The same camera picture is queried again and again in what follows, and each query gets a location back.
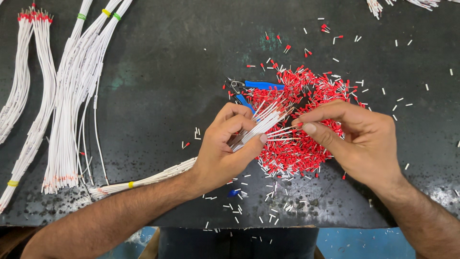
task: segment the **forearm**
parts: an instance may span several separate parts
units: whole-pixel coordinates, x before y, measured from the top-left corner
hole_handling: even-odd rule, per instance
[[[374,190],[412,247],[428,259],[460,254],[460,221],[403,177],[394,188]]]
[[[35,234],[22,258],[95,258],[161,214],[199,196],[190,189],[192,180],[186,172],[86,206]]]

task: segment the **fingernail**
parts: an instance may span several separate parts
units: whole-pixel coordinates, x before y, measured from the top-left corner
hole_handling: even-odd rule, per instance
[[[302,126],[302,129],[307,133],[307,134],[313,134],[316,132],[316,125],[313,123],[306,123]]]
[[[262,143],[265,144],[267,142],[267,139],[268,139],[267,135],[265,135],[265,134],[260,135],[260,141]]]

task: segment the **small blue plastic piece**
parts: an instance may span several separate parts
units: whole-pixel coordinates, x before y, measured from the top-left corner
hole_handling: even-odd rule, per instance
[[[251,111],[253,111],[253,114],[256,113],[256,111],[254,110],[254,108],[253,108],[250,104],[248,104],[248,103],[246,102],[246,99],[244,98],[244,96],[243,96],[242,94],[237,95],[236,98],[240,101],[240,103],[241,103],[242,105],[244,105],[244,106],[246,106],[246,107],[249,107],[249,108],[251,109]]]
[[[284,90],[284,84],[275,84],[270,82],[255,82],[255,81],[244,81],[245,87],[247,88],[259,88],[260,90],[275,90],[275,86],[277,90]]]
[[[239,191],[231,190],[231,191],[229,192],[229,194],[227,195],[227,197],[228,197],[228,198],[230,198],[230,197],[235,197],[235,196],[238,195],[238,192],[239,192]]]

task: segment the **hand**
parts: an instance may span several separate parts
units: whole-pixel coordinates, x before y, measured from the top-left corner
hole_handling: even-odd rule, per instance
[[[265,134],[253,137],[234,153],[227,144],[236,136],[234,133],[250,131],[256,126],[252,116],[248,107],[227,103],[206,130],[198,158],[191,169],[200,195],[226,184],[262,152],[267,142]]]
[[[345,140],[318,123],[331,118],[342,123]],[[404,179],[396,155],[395,124],[390,116],[371,112],[341,100],[323,104],[292,123],[327,148],[354,179],[374,191]]]

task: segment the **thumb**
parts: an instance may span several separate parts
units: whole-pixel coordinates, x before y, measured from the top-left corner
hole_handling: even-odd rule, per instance
[[[262,133],[254,136],[248,142],[246,142],[242,148],[231,154],[229,158],[232,160],[234,165],[244,166],[241,169],[244,170],[249,162],[260,155],[266,142],[267,135]]]
[[[327,148],[334,156],[346,154],[347,149],[350,149],[350,143],[341,139],[329,127],[318,122],[305,123],[302,129],[318,144]]]

